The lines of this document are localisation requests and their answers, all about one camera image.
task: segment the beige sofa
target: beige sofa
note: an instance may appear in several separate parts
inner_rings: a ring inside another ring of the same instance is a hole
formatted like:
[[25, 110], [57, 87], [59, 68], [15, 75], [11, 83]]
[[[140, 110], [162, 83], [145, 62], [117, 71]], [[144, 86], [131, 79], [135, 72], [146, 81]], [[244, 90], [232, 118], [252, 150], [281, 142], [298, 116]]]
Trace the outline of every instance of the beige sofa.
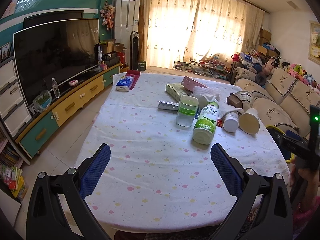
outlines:
[[265, 89], [254, 82], [255, 74], [236, 68], [231, 82], [254, 95], [253, 108], [265, 126], [274, 125], [309, 138], [310, 105], [319, 106], [320, 96], [310, 87], [281, 68], [274, 68], [267, 77]]

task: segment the hanging decoration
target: hanging decoration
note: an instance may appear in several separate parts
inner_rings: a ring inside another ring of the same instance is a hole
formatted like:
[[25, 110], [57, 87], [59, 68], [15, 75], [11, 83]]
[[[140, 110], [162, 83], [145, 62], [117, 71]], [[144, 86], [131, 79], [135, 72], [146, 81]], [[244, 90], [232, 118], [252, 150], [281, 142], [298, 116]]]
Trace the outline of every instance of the hanging decoration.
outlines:
[[103, 8], [100, 10], [100, 15], [103, 18], [102, 25], [107, 26], [107, 30], [111, 30], [114, 25], [114, 13], [116, 8], [112, 4], [104, 3]]

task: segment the television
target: television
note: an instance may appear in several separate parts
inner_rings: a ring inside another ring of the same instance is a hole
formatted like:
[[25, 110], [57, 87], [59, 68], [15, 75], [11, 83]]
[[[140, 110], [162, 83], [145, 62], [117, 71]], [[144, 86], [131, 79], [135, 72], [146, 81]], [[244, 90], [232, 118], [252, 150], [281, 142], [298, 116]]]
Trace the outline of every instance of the television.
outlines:
[[99, 19], [56, 21], [14, 33], [16, 70], [28, 106], [52, 89], [52, 78], [61, 85], [97, 66], [97, 43]]
[[64, 10], [32, 15], [23, 19], [23, 28], [39, 24], [83, 18], [83, 10]]

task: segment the white tablecloth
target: white tablecloth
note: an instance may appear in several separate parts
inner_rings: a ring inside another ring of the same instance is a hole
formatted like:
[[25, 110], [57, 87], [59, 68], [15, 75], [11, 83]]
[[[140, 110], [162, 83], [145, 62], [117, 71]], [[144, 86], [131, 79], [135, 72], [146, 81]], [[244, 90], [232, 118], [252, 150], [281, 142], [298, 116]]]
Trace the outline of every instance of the white tablecloth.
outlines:
[[[183, 77], [141, 73], [133, 90], [120, 92], [115, 89], [120, 76], [114, 75], [112, 91], [75, 164], [78, 167], [102, 143], [111, 147], [111, 160], [93, 194], [85, 199], [101, 223], [156, 233], [222, 222], [236, 198], [229, 195], [210, 159], [214, 143], [220, 143], [244, 168], [266, 176], [279, 172], [288, 182], [288, 167], [261, 122], [255, 136], [217, 127], [212, 144], [201, 145], [192, 140], [193, 126], [181, 127], [175, 123], [175, 112], [157, 109], [158, 100], [174, 101], [165, 85]], [[228, 93], [240, 89], [198, 81]]]

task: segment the tower fan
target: tower fan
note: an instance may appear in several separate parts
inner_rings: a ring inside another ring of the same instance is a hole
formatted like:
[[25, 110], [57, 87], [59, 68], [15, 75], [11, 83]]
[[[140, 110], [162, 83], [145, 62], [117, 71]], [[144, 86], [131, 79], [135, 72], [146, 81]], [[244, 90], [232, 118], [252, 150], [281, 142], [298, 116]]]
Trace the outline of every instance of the tower fan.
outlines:
[[138, 70], [139, 34], [133, 31], [130, 35], [130, 69]]

